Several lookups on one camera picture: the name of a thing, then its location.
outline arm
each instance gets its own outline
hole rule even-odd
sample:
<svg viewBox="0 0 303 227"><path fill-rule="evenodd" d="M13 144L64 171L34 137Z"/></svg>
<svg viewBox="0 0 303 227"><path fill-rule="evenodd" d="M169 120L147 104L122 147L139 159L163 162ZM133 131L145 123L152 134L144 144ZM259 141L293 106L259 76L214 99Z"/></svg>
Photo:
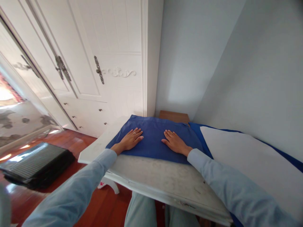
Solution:
<svg viewBox="0 0 303 227"><path fill-rule="evenodd" d="M131 130L120 143L105 149L92 163L46 197L23 226L73 226L85 212L93 191L108 168L122 151L133 148L143 139L142 133L138 128Z"/></svg>
<svg viewBox="0 0 303 227"><path fill-rule="evenodd" d="M300 226L275 199L234 168L216 162L198 149L188 147L175 132L165 131L162 140L201 173L205 181L244 226Z"/></svg>

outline light blue wall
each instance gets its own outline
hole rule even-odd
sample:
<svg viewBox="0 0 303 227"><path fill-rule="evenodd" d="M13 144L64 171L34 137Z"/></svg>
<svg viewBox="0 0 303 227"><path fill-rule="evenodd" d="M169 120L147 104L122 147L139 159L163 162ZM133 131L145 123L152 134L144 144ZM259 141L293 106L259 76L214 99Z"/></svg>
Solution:
<svg viewBox="0 0 303 227"><path fill-rule="evenodd" d="M156 116L168 110L194 117L244 3L164 2Z"/></svg>
<svg viewBox="0 0 303 227"><path fill-rule="evenodd" d="M194 121L303 161L303 3L247 0Z"/></svg>

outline person's right hand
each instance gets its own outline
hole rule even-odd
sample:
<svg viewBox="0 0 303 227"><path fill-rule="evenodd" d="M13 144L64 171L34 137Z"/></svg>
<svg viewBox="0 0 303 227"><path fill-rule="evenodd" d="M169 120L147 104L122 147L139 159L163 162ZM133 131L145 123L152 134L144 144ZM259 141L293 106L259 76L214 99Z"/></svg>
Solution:
<svg viewBox="0 0 303 227"><path fill-rule="evenodd" d="M165 143L170 149L172 149L176 153L180 153L185 155L186 157L192 150L192 147L187 146L184 141L177 135L175 132L171 132L170 130L165 130L164 132L165 138L161 141Z"/></svg>

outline metal door handle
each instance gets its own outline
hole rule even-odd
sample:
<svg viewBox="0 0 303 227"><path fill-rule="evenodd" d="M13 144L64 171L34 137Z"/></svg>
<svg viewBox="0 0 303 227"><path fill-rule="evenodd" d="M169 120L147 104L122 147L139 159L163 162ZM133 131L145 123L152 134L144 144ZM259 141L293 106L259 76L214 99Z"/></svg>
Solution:
<svg viewBox="0 0 303 227"><path fill-rule="evenodd" d="M97 59L97 57L96 57L96 56L94 56L94 58L95 58L95 63L96 63L96 66L97 66L96 73L98 73L98 74L99 74L99 76L100 76L100 80L101 80L102 84L104 84L104 80L103 80L103 76L102 76L102 72L101 72L101 69L100 69L100 66L99 66L98 59Z"/></svg>
<svg viewBox="0 0 303 227"><path fill-rule="evenodd" d="M68 73L68 71L67 71L67 69L66 69L66 67L64 65L64 62L62 61L62 58L60 56L58 56L58 59L59 59L59 61L61 63L63 73L65 74L65 76L67 77L67 79L69 81L72 81L71 78L70 78L70 76L69 76L69 73Z"/></svg>
<svg viewBox="0 0 303 227"><path fill-rule="evenodd" d="M58 68L55 67L55 69L58 71L58 73L59 73L59 75L60 75L60 77L61 77L61 80L63 80L64 78L63 78L63 75L62 75L62 71L61 71L61 69L60 69L59 59L58 59L57 56L55 56L55 60L56 60L57 66L58 66Z"/></svg>

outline hand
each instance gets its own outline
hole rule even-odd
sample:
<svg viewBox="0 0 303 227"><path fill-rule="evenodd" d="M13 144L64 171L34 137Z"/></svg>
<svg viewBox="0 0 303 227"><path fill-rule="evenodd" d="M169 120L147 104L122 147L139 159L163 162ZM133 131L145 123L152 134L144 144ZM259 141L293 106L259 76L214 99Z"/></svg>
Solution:
<svg viewBox="0 0 303 227"><path fill-rule="evenodd" d="M170 149L172 149L176 153L180 153L185 155L186 157L192 150L192 147L187 146L184 141L175 133L170 130L165 130L164 135L166 139L162 139L161 141L165 143Z"/></svg>
<svg viewBox="0 0 303 227"><path fill-rule="evenodd" d="M134 146L137 145L141 140L143 140L144 136L141 136L143 131L141 129L135 128L135 130L129 131L125 137L120 141L120 143L116 143L111 147L113 151L117 153L117 155L121 154L125 150L130 150Z"/></svg>

